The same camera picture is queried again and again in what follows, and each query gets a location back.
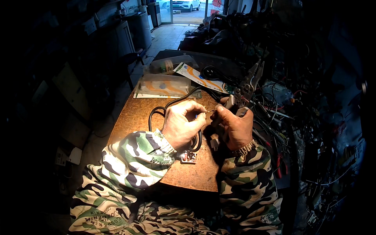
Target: left hand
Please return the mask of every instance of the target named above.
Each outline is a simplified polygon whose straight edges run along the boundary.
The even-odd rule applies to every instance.
[[[206,124],[205,112],[204,106],[193,100],[168,107],[162,134],[174,149],[186,145]]]

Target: elastic cuff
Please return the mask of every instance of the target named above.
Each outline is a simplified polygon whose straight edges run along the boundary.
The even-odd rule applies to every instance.
[[[161,141],[160,143],[158,143],[158,145],[161,147],[160,150],[162,152],[167,153],[168,155],[176,153],[176,150],[174,150],[165,136],[158,129],[155,130],[154,136],[158,137],[158,139]]]
[[[253,139],[251,140],[246,146],[236,150],[236,151],[232,151],[231,152],[231,156],[232,157],[241,157],[241,156],[245,156],[247,153],[249,153],[253,147],[257,147],[258,144],[257,142]]]

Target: camouflage sleeve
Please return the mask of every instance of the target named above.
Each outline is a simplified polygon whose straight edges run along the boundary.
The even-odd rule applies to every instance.
[[[235,155],[223,164],[219,189],[223,213],[234,224],[232,230],[281,234],[282,198],[278,199],[268,151],[253,140]]]
[[[114,234],[126,227],[131,204],[166,174],[175,152],[159,130],[137,131],[105,147],[101,165],[85,167],[71,203],[68,234]]]

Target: wooden workbench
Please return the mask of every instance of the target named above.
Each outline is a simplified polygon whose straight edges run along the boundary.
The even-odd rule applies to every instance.
[[[112,130],[108,144],[120,141],[131,132],[148,130],[148,119],[152,109],[157,106],[165,106],[168,102],[173,100],[160,98],[134,99],[133,94],[134,92],[132,92],[124,105]],[[198,99],[197,102],[206,106],[207,110],[213,109],[217,104],[205,91],[202,91],[202,99]],[[211,122],[209,115],[210,114],[206,117],[206,126],[203,130]],[[164,117],[159,114],[154,114],[152,118],[153,131],[156,128],[161,130],[163,122]],[[208,146],[204,135],[201,149],[196,153],[197,163],[195,165],[181,164],[180,161],[175,161],[166,175],[161,179],[161,182],[183,188],[217,192],[218,188],[215,176],[218,173],[219,166],[212,157],[210,146]]]

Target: stool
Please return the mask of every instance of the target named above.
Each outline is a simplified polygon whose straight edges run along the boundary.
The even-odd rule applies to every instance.
[[[129,84],[132,91],[133,91],[134,87],[133,87],[133,84],[132,84],[132,80],[130,79],[130,75],[129,75],[129,72],[128,72],[128,66],[135,61],[141,61],[141,64],[145,65],[144,61],[142,61],[142,58],[141,58],[141,56],[139,56],[139,54],[129,53],[129,54],[126,54],[126,55],[120,57],[119,59],[117,59],[116,66],[115,66],[115,69],[117,71],[116,72],[117,76],[122,76],[124,74],[124,68],[125,67],[127,68],[126,71],[125,71],[125,76],[126,76],[125,79],[128,81],[128,84]]]

